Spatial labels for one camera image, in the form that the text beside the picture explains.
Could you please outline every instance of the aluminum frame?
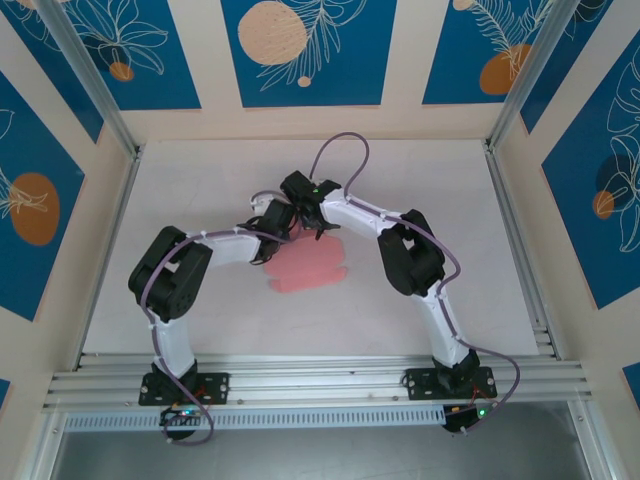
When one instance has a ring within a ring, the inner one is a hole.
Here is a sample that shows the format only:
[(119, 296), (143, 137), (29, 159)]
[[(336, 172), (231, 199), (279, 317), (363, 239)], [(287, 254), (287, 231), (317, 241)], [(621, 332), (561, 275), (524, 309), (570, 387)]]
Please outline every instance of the aluminum frame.
[[(79, 43), (68, 19), (55, 1), (36, 0), (40, 15), (61, 46), (81, 82), (107, 120), (123, 148), (133, 152), (133, 138), (122, 121), (112, 96), (86, 51)], [(527, 254), (517, 214), (500, 169), (495, 148), (517, 117), (522, 102), (537, 80), (566, 21), (579, 0), (557, 2), (540, 32), (522, 75), (505, 101), (490, 137), (485, 142), (487, 165), (496, 190), (505, 228), (527, 308), (532, 318), (539, 356), (520, 357), (521, 387), (512, 398), (518, 402), (566, 401), (575, 423), (590, 473), (595, 479), (625, 478), (615, 449), (608, 440), (597, 406), (591, 399), (580, 362), (561, 360), (566, 351), (554, 326)], [(89, 319), (99, 293), (113, 244), (126, 209), (139, 166), (136, 157), (125, 182), (121, 202), (113, 222), (109, 247), (94, 298), (87, 314), (82, 340), (76, 349), (76, 371), (54, 375), (40, 421), (41, 435), (22, 478), (49, 478), (61, 443), (61, 433), (70, 416), (79, 412), (118, 416), (149, 412), (153, 407), (137, 405), (141, 376), (149, 370), (150, 355), (81, 356)], [(304, 411), (335, 407), (354, 411), (362, 408), (394, 409), (404, 406), (437, 406), (458, 402), (410, 402), (400, 378), (406, 368), (430, 366), (429, 357), (235, 357), (199, 356), (202, 371), (225, 370), (233, 374), (226, 410), (287, 409)], [(514, 374), (510, 364), (484, 358), (494, 368), (499, 391), (506, 391)]]

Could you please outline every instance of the beige circle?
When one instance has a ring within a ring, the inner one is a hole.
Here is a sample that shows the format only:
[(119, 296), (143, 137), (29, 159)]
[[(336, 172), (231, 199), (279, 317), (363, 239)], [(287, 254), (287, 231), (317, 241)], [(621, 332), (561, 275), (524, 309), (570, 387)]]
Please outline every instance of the beige circle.
[(456, 10), (468, 10), (474, 3), (476, 3), (475, 0), (453, 0), (453, 8)]
[[(58, 3), (65, 3), (69, 0), (58, 0)], [(23, 7), (27, 7), (29, 10), (35, 10), (36, 6), (33, 4), (33, 0), (16, 0)]]
[(284, 3), (256, 3), (238, 24), (240, 45), (261, 65), (280, 65), (295, 59), (307, 46), (304, 23)]

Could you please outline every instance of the metal extrusion bar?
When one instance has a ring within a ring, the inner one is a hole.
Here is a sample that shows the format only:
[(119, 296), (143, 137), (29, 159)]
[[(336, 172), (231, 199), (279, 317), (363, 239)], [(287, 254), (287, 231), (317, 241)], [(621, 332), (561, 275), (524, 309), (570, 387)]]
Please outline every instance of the metal extrusion bar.
[(119, 195), (120, 202), (118, 203), (118, 208), (111, 222), (111, 226), (109, 227), (109, 239), (107, 242), (107, 248), (105, 250), (104, 257), (100, 262), (100, 267), (98, 270), (99, 272), (98, 278), (96, 279), (92, 289), (91, 303), (89, 304), (89, 308), (87, 309), (87, 312), (83, 318), (82, 336), (78, 339), (78, 341), (74, 346), (74, 350), (73, 350), (74, 355), (72, 357), (73, 364), (69, 365), (69, 370), (76, 369), (80, 364), (82, 349), (84, 348), (84, 342), (87, 338), (87, 333), (89, 331), (91, 317), (93, 317), (93, 312), (95, 311), (96, 305), (98, 303), (98, 296), (100, 294), (100, 289), (102, 288), (105, 275), (107, 274), (107, 266), (109, 265), (109, 260), (111, 259), (111, 254), (113, 253), (113, 248), (116, 244), (116, 238), (118, 237), (120, 224), (122, 223), (122, 219), (124, 218), (124, 212), (127, 209), (127, 204), (129, 203), (129, 197), (131, 196), (131, 191), (133, 190), (133, 184), (135, 183), (136, 175), (138, 174), (141, 155), (142, 155), (141, 151), (138, 152), (136, 154), (136, 158), (129, 166), (129, 171), (127, 172), (127, 177), (124, 181), (122, 192)]
[[(216, 430), (264, 430), (280, 428), (399, 427), (444, 425), (440, 405), (408, 405), (365, 408), (225, 409), (211, 411)], [(203, 417), (186, 419), (185, 426), (172, 430), (206, 430)], [(65, 432), (140, 432), (158, 431), (160, 417), (154, 411), (72, 413)]]
[[(45, 401), (45, 411), (112, 412), (148, 408), (139, 407), (137, 399), (141, 374), (148, 371), (152, 358), (148, 355), (123, 357), (97, 357), (103, 360), (100, 365), (56, 374)], [(579, 362), (549, 357), (520, 357), (518, 361), (522, 381), (512, 401), (585, 400), (591, 396)], [(515, 378), (513, 367), (502, 360), (487, 359), (485, 364), (493, 369), (498, 391), (506, 392)], [(431, 366), (431, 358), (205, 355), (200, 356), (198, 366), (203, 372), (231, 374), (225, 408), (379, 407), (415, 405), (400, 384), (402, 376), (408, 368)]]
[(528, 249), (521, 233), (522, 230), (518, 224), (517, 216), (513, 208), (513, 201), (500, 168), (500, 159), (496, 158), (497, 154), (495, 152), (491, 151), (486, 145), (485, 147), (489, 173), (496, 191), (496, 198), (498, 199), (498, 205), (502, 213), (502, 219), (511, 245), (518, 277), (520, 277), (527, 308), (535, 320), (543, 326), (543, 328), (548, 329), (547, 333), (556, 356), (559, 359), (566, 358), (566, 349), (551, 319), (547, 304), (539, 287), (538, 279), (536, 278), (527, 253)]
[(527, 60), (513, 82), (498, 119), (489, 133), (488, 141), (491, 149), (500, 145), (513, 121), (517, 118), (580, 1), (557, 1), (551, 8), (549, 16), (540, 28), (538, 37), (533, 42), (533, 48), (527, 56)]
[(34, 0), (38, 15), (60, 47), (67, 63), (86, 90), (105, 123), (111, 128), (120, 146), (135, 157), (136, 144), (129, 132), (120, 110), (107, 85), (100, 76), (89, 53), (85, 49), (71, 21), (64, 13), (60, 2), (55, 0)]

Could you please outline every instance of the white floor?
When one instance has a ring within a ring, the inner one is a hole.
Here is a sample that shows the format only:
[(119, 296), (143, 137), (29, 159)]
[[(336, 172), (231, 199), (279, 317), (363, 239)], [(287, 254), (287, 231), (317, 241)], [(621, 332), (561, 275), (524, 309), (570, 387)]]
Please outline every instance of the white floor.
[[(321, 141), (167, 141), (147, 145), (113, 252), (85, 352), (151, 352), (146, 318), (127, 279), (166, 225), (228, 229), (252, 215), (249, 197), (308, 174)], [(330, 146), (317, 177), (344, 184), (359, 165), (356, 141)], [(538, 353), (479, 141), (371, 142), (352, 193), (384, 209), (425, 215), (458, 256), (450, 287), (468, 339), (509, 354)], [(403, 355), (430, 353), (414, 305), (386, 281), (376, 242), (344, 229), (346, 278), (296, 293), (269, 286), (263, 267), (211, 270), (189, 322), (197, 353)]]

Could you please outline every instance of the orange circle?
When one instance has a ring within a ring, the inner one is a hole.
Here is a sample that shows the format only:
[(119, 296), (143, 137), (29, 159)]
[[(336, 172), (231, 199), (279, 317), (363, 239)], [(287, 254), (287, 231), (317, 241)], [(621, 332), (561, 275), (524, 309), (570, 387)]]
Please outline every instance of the orange circle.
[(602, 220), (606, 220), (613, 213), (615, 201), (613, 195), (606, 190), (596, 193), (593, 199), (593, 211)]
[[(46, 195), (34, 208), (25, 202)], [(17, 205), (11, 209), (11, 221), (16, 233), (27, 243), (44, 246), (53, 240), (60, 220), (60, 199), (56, 187), (40, 173), (24, 173), (15, 179), (9, 198)]]
[[(487, 95), (509, 93), (530, 50), (531, 45), (516, 45), (511, 47), (508, 52), (499, 53), (489, 60), (480, 74), (480, 89)], [(512, 72), (512, 60), (515, 61), (516, 75), (513, 75)]]
[(133, 80), (133, 69), (122, 62), (113, 62), (109, 65), (109, 73), (121, 82), (130, 82)]

